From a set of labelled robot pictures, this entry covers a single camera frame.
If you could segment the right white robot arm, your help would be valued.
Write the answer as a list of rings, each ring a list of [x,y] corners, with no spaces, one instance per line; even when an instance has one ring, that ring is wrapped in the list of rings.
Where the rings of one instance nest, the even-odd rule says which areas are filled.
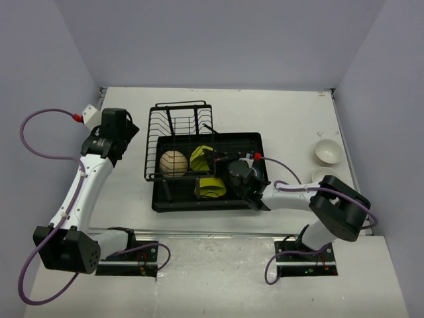
[[[296,240],[295,251],[302,260],[311,260],[334,240],[354,242],[361,231],[376,224],[370,202],[337,177],[326,175],[321,181],[310,184],[269,182],[254,166],[264,159],[257,152],[215,150],[204,150],[200,156],[201,167],[211,168],[249,208],[314,213],[317,221],[306,225]]]

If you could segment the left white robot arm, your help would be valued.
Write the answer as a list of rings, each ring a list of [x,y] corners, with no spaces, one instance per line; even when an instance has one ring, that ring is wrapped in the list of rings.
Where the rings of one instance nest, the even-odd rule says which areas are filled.
[[[101,189],[138,131],[127,110],[102,110],[99,124],[81,146],[79,168],[61,208],[48,225],[34,231],[33,241],[45,268],[91,274],[110,255],[123,260],[136,256],[132,230],[110,227],[90,237],[88,229]]]

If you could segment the yellow green bowl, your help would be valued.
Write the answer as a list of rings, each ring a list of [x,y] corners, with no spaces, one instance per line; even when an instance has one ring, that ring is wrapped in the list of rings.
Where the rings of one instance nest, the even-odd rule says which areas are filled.
[[[227,193],[221,178],[201,178],[195,186],[194,194],[200,198],[220,198]]]
[[[195,172],[207,172],[211,174],[213,172],[213,159],[205,159],[203,157],[203,149],[213,149],[207,145],[201,145],[195,148],[195,150],[190,155],[190,169]]]

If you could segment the beige white bowl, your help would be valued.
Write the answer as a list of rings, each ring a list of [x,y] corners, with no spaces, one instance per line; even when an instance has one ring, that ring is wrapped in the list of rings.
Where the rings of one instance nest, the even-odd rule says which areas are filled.
[[[325,176],[334,176],[336,178],[339,178],[339,174],[336,170],[330,168],[330,167],[320,167],[317,168],[313,173],[311,180],[312,182],[320,182],[323,180]]]
[[[342,146],[334,140],[320,140],[314,147],[316,157],[326,164],[338,164],[344,158]]]

